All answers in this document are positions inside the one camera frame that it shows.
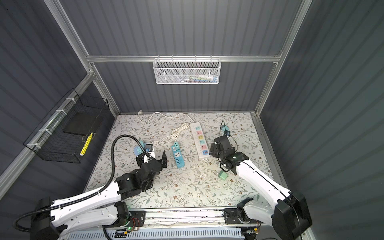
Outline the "teal power strip with USB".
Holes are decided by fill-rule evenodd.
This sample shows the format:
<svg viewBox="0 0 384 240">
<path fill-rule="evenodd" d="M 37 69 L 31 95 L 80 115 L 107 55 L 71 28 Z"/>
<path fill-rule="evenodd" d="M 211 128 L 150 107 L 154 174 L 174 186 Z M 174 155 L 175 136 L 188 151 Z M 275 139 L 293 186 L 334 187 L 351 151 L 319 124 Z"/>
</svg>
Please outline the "teal power strip with USB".
<svg viewBox="0 0 384 240">
<path fill-rule="evenodd" d="M 171 147 L 171 150 L 173 152 L 177 168 L 178 169 L 183 168 L 185 166 L 185 161 L 181 153 L 181 148 L 179 151 L 173 151 Z"/>
</svg>

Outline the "white multicolour power strip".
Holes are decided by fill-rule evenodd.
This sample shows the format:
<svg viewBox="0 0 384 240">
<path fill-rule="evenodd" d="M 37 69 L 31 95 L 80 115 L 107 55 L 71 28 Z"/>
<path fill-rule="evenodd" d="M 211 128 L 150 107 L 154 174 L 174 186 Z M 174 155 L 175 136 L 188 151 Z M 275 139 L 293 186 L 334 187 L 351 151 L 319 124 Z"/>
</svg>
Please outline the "white multicolour power strip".
<svg viewBox="0 0 384 240">
<path fill-rule="evenodd" d="M 196 146 L 196 150 L 199 156 L 199 159 L 207 159 L 209 155 L 209 148 L 207 141 L 204 136 L 203 129 L 200 123 L 190 124 L 190 129 L 192 132 L 193 140 Z"/>
</svg>

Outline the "green charger cube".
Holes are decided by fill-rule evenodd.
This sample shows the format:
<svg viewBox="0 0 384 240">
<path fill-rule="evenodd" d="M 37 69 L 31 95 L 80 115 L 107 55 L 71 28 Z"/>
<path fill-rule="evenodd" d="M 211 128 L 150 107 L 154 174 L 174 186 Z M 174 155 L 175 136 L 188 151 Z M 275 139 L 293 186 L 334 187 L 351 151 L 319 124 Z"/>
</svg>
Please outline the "green charger cube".
<svg viewBox="0 0 384 240">
<path fill-rule="evenodd" d="M 218 177 L 219 177 L 219 179 L 225 181 L 227 179 L 227 177 L 228 177 L 228 173 L 225 172 L 225 171 L 220 171 L 219 174 L 218 174 Z"/>
</svg>

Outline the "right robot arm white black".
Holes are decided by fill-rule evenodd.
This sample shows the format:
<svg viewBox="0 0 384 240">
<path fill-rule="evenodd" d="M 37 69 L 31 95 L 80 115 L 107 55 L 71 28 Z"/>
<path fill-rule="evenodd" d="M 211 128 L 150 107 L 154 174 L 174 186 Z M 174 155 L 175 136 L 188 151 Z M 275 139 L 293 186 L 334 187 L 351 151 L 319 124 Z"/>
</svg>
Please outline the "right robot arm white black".
<svg viewBox="0 0 384 240">
<path fill-rule="evenodd" d="M 279 185 L 259 170 L 242 152 L 236 152 L 226 136 L 215 138 L 210 155 L 218 158 L 224 172 L 233 172 L 247 181 L 267 200 L 264 206 L 252 198 L 237 204 L 236 212 L 227 217 L 249 224 L 260 221 L 275 230 L 282 240 L 295 240 L 313 224 L 305 196 Z"/>
</svg>

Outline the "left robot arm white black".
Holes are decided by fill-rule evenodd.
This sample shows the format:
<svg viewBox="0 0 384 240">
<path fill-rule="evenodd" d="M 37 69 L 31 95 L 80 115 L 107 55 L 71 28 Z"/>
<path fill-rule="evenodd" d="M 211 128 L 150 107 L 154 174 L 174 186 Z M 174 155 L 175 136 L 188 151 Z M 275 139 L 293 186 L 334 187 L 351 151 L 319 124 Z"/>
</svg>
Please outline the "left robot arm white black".
<svg viewBox="0 0 384 240">
<path fill-rule="evenodd" d="M 138 170 L 124 174 L 106 189 L 98 188 L 77 196 L 51 200 L 43 198 L 31 217 L 32 240 L 58 240 L 65 235 L 90 227 L 119 227 L 130 217 L 124 200 L 152 188 L 156 176 L 168 166 L 167 155 L 141 162 Z"/>
</svg>

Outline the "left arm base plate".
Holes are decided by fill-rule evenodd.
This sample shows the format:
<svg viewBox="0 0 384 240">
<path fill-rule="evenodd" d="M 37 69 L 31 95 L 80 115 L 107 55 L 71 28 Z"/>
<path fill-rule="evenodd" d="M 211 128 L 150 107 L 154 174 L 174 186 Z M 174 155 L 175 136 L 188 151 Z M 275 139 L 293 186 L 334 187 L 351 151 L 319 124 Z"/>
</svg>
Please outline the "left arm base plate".
<svg viewBox="0 0 384 240">
<path fill-rule="evenodd" d="M 121 227 L 140 228 L 144 226 L 146 220 L 146 211 L 131 211 L 130 215 L 123 221 Z"/>
</svg>

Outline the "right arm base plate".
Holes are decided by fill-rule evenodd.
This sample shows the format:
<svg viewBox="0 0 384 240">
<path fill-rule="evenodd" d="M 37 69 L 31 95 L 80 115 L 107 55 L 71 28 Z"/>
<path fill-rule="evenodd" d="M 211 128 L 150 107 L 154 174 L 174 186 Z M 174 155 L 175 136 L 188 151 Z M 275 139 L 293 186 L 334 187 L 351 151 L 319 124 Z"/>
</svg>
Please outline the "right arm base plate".
<svg viewBox="0 0 384 240">
<path fill-rule="evenodd" d="M 223 209 L 222 215 L 225 219 L 225 224 L 227 224 L 227 225 L 236 225 L 236 224 L 258 225 L 258 224 L 261 224 L 260 221 L 249 219 L 248 217 L 246 217 L 245 213 L 239 211 L 236 208 Z"/>
</svg>

